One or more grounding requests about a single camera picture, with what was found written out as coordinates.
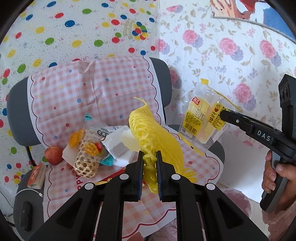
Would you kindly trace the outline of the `person's right hand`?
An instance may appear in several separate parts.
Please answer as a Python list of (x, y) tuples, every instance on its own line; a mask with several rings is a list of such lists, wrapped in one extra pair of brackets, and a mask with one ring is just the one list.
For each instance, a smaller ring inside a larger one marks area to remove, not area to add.
[(262, 189), (267, 193), (274, 191), (276, 188), (275, 179), (277, 174), (283, 178), (287, 178), (288, 183), (276, 208), (278, 211), (287, 210), (295, 202), (296, 169), (295, 166), (289, 164), (278, 164), (276, 169), (273, 169), (271, 166), (271, 160), (272, 151), (269, 150), (265, 157)]

